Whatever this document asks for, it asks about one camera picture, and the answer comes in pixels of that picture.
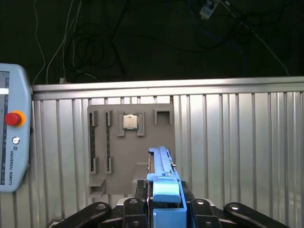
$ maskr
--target silver metal panel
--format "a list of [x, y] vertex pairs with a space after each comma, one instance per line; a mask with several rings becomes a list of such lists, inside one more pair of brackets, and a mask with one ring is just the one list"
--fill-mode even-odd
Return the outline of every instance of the silver metal panel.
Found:
[[0, 194], [1, 228], [42, 228], [93, 201], [88, 193], [89, 104], [174, 103], [176, 163], [196, 197], [240, 201], [304, 226], [304, 77], [34, 87], [30, 166]]

